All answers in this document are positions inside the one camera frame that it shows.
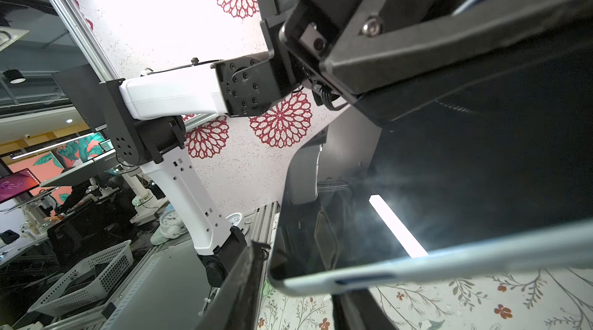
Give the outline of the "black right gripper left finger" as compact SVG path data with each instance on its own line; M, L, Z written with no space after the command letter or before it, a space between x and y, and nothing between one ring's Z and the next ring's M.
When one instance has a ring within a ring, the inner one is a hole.
M263 269L269 255L270 245L258 242L242 252L197 330L256 328Z

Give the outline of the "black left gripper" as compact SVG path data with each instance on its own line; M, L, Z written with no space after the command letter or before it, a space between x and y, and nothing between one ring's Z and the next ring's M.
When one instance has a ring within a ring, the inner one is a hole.
M340 41L352 42L346 33L363 0L257 0L266 54L250 56L250 111L266 112L299 87L312 91L317 104L331 111L343 98L360 112L402 112L398 88L381 88L373 67L357 67L363 77L362 91L352 87L355 74L330 75L328 58Z

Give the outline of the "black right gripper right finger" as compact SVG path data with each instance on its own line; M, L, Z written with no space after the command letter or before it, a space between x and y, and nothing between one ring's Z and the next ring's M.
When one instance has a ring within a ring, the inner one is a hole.
M368 289L332 294L334 328L339 330L398 330Z

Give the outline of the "black phone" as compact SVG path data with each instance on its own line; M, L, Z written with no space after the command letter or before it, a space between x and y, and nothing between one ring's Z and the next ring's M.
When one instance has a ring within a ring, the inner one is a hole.
M349 108L293 156L268 277L285 294L592 266L592 25L376 124Z

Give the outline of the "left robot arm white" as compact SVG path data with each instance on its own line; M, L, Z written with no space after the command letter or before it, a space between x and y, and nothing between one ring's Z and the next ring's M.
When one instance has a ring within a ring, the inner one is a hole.
M271 282L395 281L592 264L592 0L256 0L267 51L103 82L113 146L161 188L208 280L245 242L194 171L182 115L284 98L339 116L287 171Z

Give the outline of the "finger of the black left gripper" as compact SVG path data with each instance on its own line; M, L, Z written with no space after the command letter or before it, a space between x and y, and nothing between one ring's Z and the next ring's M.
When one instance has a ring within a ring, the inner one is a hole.
M591 16L592 0L486 0L426 20L436 0L362 0L324 59L341 92L364 92L468 60Z

